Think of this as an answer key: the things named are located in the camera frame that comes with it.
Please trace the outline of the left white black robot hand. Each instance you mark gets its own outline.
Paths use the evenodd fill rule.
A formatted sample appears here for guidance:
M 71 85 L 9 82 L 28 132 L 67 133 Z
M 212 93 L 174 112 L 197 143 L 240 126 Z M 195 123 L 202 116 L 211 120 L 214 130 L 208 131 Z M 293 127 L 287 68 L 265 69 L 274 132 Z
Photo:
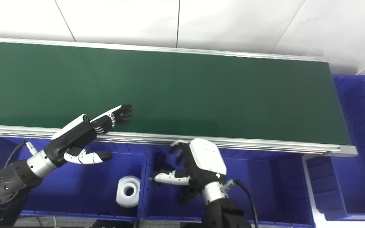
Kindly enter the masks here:
M 66 163 L 65 153 L 78 156 L 98 136 L 112 131 L 117 125 L 128 123 L 132 115 L 132 105 L 119 105 L 92 120 L 82 114 L 52 136 L 51 142 L 43 149 L 46 158 L 56 167 L 61 167 Z

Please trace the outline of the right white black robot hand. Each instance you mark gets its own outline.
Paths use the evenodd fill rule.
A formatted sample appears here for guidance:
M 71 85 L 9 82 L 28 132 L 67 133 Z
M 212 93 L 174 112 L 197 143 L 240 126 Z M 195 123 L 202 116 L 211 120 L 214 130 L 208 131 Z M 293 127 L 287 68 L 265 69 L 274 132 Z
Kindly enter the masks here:
M 156 183 L 188 185 L 201 192 L 210 183 L 226 183 L 227 167 L 218 147 L 202 138 L 191 141 L 177 140 L 171 144 L 169 154 L 176 150 L 176 165 L 184 161 L 184 170 L 153 171 L 148 178 Z

